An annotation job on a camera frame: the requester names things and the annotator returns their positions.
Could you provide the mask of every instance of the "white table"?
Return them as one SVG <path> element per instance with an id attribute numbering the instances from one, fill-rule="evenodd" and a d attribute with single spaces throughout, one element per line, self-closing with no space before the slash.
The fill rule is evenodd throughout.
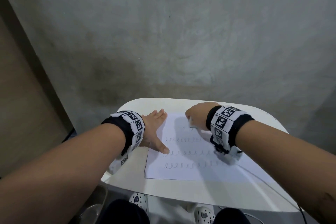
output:
<path id="1" fill-rule="evenodd" d="M 191 106 L 201 102 L 204 101 L 141 98 L 124 104 L 119 110 L 132 110 L 147 115 L 154 109 L 164 108 L 169 115 L 170 112 L 185 112 Z M 248 105 L 219 103 L 244 110 L 252 115 L 255 120 L 287 133 L 280 122 L 263 110 Z M 235 184 L 211 181 L 145 179 L 147 154 L 147 147 L 137 147 L 130 159 L 115 175 L 106 172 L 101 181 L 115 187 L 181 201 L 262 211 L 298 211 L 295 201 L 278 184 L 272 184 L 272 188 L 282 196 L 264 183 Z"/>

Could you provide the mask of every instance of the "dark trousers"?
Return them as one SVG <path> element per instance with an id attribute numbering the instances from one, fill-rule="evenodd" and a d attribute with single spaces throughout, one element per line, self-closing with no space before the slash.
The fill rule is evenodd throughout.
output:
<path id="1" fill-rule="evenodd" d="M 99 224 L 120 223 L 149 224 L 149 218 L 144 209 L 127 200 L 113 201 L 103 212 Z M 215 217 L 212 224 L 250 224 L 239 209 L 224 208 Z"/>

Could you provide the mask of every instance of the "black wristband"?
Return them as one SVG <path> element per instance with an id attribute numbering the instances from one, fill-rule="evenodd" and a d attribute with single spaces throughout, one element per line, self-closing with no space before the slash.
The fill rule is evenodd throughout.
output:
<path id="1" fill-rule="evenodd" d="M 207 116 L 207 120 L 205 122 L 205 126 L 207 127 L 208 130 L 211 130 L 211 128 L 210 128 L 211 120 L 212 120 L 213 116 L 215 115 L 215 113 L 218 111 L 218 109 L 221 108 L 221 107 L 222 107 L 221 105 L 217 105 L 209 111 L 208 116 Z"/>
<path id="2" fill-rule="evenodd" d="M 229 146 L 236 146 L 236 135 L 239 131 L 239 129 L 241 129 L 241 127 L 249 122 L 250 120 L 254 120 L 251 115 L 249 114 L 243 114 L 241 116 L 239 116 L 237 118 L 237 120 L 235 120 L 232 124 L 232 127 L 229 131 Z"/>
<path id="3" fill-rule="evenodd" d="M 121 116 L 120 117 L 108 117 L 102 122 L 102 124 L 105 124 L 105 123 L 114 124 L 118 126 L 124 132 L 126 142 L 125 142 L 124 149 L 121 152 L 121 156 L 124 156 L 125 152 L 132 144 L 132 138 L 134 134 L 133 134 L 131 125 L 127 121 L 125 121 Z"/>

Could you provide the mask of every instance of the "wall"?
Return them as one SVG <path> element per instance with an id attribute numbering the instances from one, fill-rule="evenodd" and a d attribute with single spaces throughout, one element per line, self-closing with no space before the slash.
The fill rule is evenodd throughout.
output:
<path id="1" fill-rule="evenodd" d="M 336 152 L 334 0 L 10 1 L 79 132 L 135 98 L 201 99 Z"/>
<path id="2" fill-rule="evenodd" d="M 5 176 L 60 144 L 72 125 L 8 1 L 0 3 L 0 176 Z"/>

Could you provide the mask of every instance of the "foot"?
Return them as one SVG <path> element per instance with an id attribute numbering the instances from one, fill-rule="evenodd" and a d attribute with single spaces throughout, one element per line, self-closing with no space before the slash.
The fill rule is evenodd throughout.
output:
<path id="1" fill-rule="evenodd" d="M 134 192 L 129 201 L 148 212 L 148 197 L 145 194 Z"/>
<path id="2" fill-rule="evenodd" d="M 197 207 L 194 214 L 196 224 L 212 224 L 215 219 L 213 211 L 204 206 Z"/>

